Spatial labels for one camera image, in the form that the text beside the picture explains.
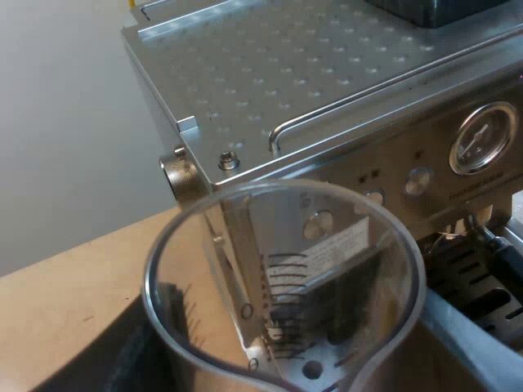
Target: white wall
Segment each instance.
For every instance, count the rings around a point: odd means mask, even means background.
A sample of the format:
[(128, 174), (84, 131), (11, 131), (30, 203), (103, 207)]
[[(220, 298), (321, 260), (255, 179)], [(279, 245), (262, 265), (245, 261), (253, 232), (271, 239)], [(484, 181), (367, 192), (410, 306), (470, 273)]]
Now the white wall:
[(2, 4), (0, 275), (174, 204), (158, 156), (176, 139), (125, 52), (131, 21), (126, 0)]

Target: wooden countertop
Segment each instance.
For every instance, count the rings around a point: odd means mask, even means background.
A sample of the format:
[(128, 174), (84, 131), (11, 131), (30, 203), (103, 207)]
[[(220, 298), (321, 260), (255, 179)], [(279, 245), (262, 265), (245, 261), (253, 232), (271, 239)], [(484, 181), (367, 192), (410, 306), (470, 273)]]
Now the wooden countertop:
[(69, 362), (140, 293), (173, 208), (0, 278), (0, 390), (29, 390)]

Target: round button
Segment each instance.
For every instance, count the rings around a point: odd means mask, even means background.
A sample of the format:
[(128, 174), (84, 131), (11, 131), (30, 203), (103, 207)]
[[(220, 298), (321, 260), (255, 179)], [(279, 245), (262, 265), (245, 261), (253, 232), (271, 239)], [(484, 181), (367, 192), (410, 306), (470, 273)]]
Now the round button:
[(383, 205), (385, 197), (383, 196), (382, 190), (370, 190), (369, 192), (365, 192), (365, 196), (370, 198), (373, 202), (379, 204), (380, 206)]
[(303, 226), (303, 237), (315, 241), (333, 232), (333, 213), (328, 210), (318, 211), (310, 216)]
[(425, 192), (432, 181), (433, 172), (428, 167), (416, 167), (410, 171), (405, 183), (408, 196), (419, 196)]

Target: portafilter handle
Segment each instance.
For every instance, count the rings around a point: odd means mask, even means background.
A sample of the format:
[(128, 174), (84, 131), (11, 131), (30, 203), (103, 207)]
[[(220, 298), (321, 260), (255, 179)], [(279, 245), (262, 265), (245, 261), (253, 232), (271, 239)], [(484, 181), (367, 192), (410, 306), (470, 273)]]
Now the portafilter handle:
[(523, 304), (523, 255), (504, 237), (478, 225), (474, 216), (467, 218), (467, 230), (488, 253), (487, 269)]

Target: metal rail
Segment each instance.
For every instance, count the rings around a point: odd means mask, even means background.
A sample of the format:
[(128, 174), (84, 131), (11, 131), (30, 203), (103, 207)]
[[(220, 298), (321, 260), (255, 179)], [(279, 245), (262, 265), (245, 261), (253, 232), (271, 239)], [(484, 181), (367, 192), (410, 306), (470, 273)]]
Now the metal rail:
[(426, 63), (417, 68), (411, 69), (410, 71), (407, 71), (398, 76), (395, 76), (394, 78), (387, 79), (387, 80), (380, 82), (378, 84), (375, 84), (371, 87), (365, 88), (364, 90), (360, 90), (358, 92), (355, 92), (354, 94), (345, 96), (345, 97), (341, 98), (340, 100), (335, 100), (334, 102), (331, 102), (330, 104), (320, 106), (319, 108), (316, 108), (310, 112), (301, 114), (300, 116), (297, 116), (286, 122), (283, 122), (282, 124), (280, 124), (279, 126), (277, 126), (275, 129), (273, 129), (270, 132), (269, 151), (274, 153), (279, 150), (279, 142), (278, 142), (279, 138), (286, 131), (288, 131), (291, 128), (297, 127), (303, 123), (306, 123), (307, 121), (316, 119), (325, 114), (332, 113), (333, 111), (338, 110), (345, 105), (349, 105), (349, 104), (353, 103), (354, 101), (356, 101), (360, 98), (363, 98), (364, 96), (384, 90), (385, 88), (388, 88), (399, 82), (403, 82), (409, 78), (422, 74), (423, 72), (426, 72), (430, 69), (434, 69), (435, 67), (446, 64), (452, 60), (456, 60), (460, 57), (469, 55), (469, 54), (473, 53), (474, 51), (479, 51), (480, 49), (483, 49), (483, 48), (489, 47), (491, 45), (494, 45), (495, 43), (504, 41), (505, 39), (515, 37), (516, 35), (519, 35), (521, 33), (523, 33), (523, 23), (518, 24), (516, 27), (509, 29), (505, 33), (501, 33), (492, 38), (487, 38), (485, 41), (478, 42), (470, 47), (466, 47), (466, 48), (464, 48), (460, 51), (456, 51), (455, 53), (452, 53), (448, 56), (441, 57), (438, 60), (434, 60), (434, 61), (431, 61), (430, 63)]

